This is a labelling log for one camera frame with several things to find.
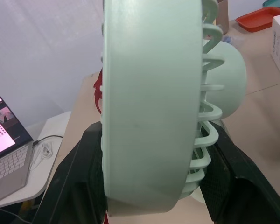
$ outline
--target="teal tray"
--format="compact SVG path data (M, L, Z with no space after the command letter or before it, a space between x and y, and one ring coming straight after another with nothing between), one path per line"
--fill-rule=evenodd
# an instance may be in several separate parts
M280 0L268 0L268 1L265 1L265 2L262 4L262 7L263 7L263 8L265 8L265 7L270 7L270 6L280 8Z

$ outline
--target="desk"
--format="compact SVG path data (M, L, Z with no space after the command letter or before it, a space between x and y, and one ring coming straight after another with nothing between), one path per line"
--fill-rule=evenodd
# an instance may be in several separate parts
M239 51L247 66L248 88L239 110L224 122L235 144L255 161L280 195L280 73L269 54L271 29L248 33L232 21L228 34L244 39ZM97 77L98 73L83 81L51 178L84 130L99 121L93 89ZM212 223L206 206L192 197L180 200L165 214L112 217L109 221L111 224L187 224L190 220L196 224Z
M26 128L34 140L40 140L49 135L64 136L70 112L52 117L45 122L41 122ZM47 187L48 177L53 167L56 155L61 145L62 139L51 138L47 141L52 142L52 157L43 160L34 170L31 170L27 185L14 192L13 194L0 200L0 208L11 204L23 202L38 197Z

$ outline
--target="red plastic tray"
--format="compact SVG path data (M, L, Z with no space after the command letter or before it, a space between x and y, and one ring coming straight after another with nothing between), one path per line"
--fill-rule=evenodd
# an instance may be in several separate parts
M273 17L280 15L280 8L266 7L238 17L235 21L249 32L257 32L272 26Z

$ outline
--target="tan countertop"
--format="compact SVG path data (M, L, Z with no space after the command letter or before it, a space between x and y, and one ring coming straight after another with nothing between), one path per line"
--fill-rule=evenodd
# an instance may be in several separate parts
M228 35L239 42L248 76L241 107L224 120L234 143L250 156L280 195L280 73L270 56L271 28L249 33L236 22ZM57 166L81 139L84 130L99 121L93 84L98 73L87 76L75 102L51 178ZM166 214L111 218L111 224L212 223L204 204L191 197L180 200Z

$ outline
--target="laptop screen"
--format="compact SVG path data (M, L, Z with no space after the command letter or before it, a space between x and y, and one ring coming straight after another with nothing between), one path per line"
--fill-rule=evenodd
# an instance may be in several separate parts
M28 132L0 97L0 158L30 141Z

